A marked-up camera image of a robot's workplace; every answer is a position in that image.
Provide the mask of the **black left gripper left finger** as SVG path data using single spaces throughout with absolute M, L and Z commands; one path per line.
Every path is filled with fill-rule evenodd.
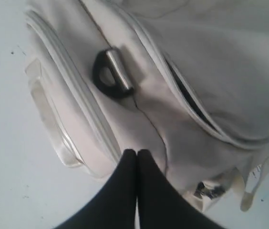
M 136 211 L 136 152 L 123 152 L 101 190 L 58 229 L 134 229 Z

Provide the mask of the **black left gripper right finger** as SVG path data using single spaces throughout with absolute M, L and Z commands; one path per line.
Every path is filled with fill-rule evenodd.
M 142 229 L 222 228 L 182 198 L 147 149 L 137 153 L 137 196 Z

